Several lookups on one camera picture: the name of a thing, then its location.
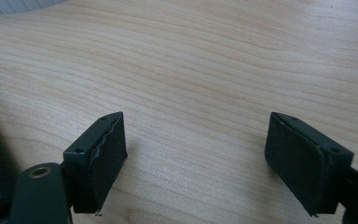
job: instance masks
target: light wood tabletop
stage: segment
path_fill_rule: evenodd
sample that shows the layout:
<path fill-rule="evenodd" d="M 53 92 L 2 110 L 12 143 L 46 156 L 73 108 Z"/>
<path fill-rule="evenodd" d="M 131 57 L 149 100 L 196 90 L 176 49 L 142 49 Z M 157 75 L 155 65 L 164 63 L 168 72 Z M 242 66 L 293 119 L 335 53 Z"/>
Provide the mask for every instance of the light wood tabletop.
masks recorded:
<path fill-rule="evenodd" d="M 22 170 L 123 111 L 129 157 L 86 223 L 310 217 L 264 157 L 269 114 L 355 153 L 358 0 L 69 0 L 0 15 L 0 132 Z"/>

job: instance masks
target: wood grain surface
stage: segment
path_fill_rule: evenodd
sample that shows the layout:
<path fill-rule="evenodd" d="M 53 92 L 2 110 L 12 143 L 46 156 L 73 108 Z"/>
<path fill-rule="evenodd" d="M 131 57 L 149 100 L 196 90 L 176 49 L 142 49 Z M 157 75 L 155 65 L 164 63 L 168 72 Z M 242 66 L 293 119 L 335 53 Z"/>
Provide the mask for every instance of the wood grain surface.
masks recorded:
<path fill-rule="evenodd" d="M 340 223 L 264 159 L 269 113 L 355 153 L 358 0 L 69 0 L 0 15 L 0 131 L 22 170 L 123 111 L 129 157 L 86 223 Z"/>

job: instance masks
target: screw hole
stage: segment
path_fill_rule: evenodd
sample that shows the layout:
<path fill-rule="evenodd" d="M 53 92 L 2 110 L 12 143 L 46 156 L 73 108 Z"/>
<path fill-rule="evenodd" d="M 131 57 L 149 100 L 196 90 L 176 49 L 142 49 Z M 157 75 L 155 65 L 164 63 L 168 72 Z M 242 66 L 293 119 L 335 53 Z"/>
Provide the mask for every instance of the screw hole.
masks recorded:
<path fill-rule="evenodd" d="M 341 151 L 338 148 L 331 148 L 330 150 L 334 153 L 339 153 Z"/>
<path fill-rule="evenodd" d="M 75 149 L 75 152 L 82 153 L 82 152 L 84 152 L 84 148 L 77 148 L 77 149 Z"/>
<path fill-rule="evenodd" d="M 30 174 L 29 177 L 31 178 L 40 178 L 42 176 L 48 175 L 51 172 L 50 167 L 39 167 L 34 169 Z"/>

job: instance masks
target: hole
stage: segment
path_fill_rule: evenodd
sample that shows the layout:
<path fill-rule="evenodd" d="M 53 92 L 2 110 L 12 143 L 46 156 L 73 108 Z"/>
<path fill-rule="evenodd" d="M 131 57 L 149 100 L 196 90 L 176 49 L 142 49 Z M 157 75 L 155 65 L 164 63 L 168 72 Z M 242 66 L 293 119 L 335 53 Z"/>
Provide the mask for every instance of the hole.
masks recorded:
<path fill-rule="evenodd" d="M 84 148 L 77 148 L 77 149 L 75 149 L 75 152 L 82 153 L 82 152 L 84 152 Z"/>
<path fill-rule="evenodd" d="M 339 153 L 341 151 L 338 148 L 331 148 L 330 150 L 334 153 Z"/>
<path fill-rule="evenodd" d="M 30 174 L 29 177 L 31 178 L 40 178 L 42 176 L 48 175 L 51 172 L 50 167 L 39 167 L 34 169 Z"/>

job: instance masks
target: wooden table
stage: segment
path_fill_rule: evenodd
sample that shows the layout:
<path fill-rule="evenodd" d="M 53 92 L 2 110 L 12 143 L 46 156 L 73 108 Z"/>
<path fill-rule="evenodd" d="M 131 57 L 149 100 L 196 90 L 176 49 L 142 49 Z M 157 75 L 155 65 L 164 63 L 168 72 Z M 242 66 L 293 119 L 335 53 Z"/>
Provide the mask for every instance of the wooden table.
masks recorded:
<path fill-rule="evenodd" d="M 0 15 L 0 131 L 22 170 L 123 111 L 128 159 L 81 223 L 309 217 L 264 158 L 269 114 L 355 153 L 358 1 L 69 0 Z"/>

